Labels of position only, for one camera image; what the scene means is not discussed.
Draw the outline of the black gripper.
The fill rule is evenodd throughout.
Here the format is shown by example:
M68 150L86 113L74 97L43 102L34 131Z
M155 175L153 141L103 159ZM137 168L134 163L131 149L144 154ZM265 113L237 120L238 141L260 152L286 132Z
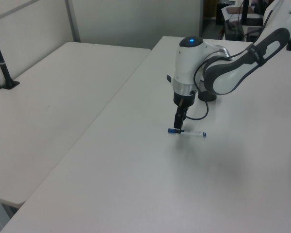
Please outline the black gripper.
M188 107L194 104L194 94L184 96L174 92L173 102L179 106L175 113L174 129L175 133L181 134L181 129L183 127L184 120L186 119Z

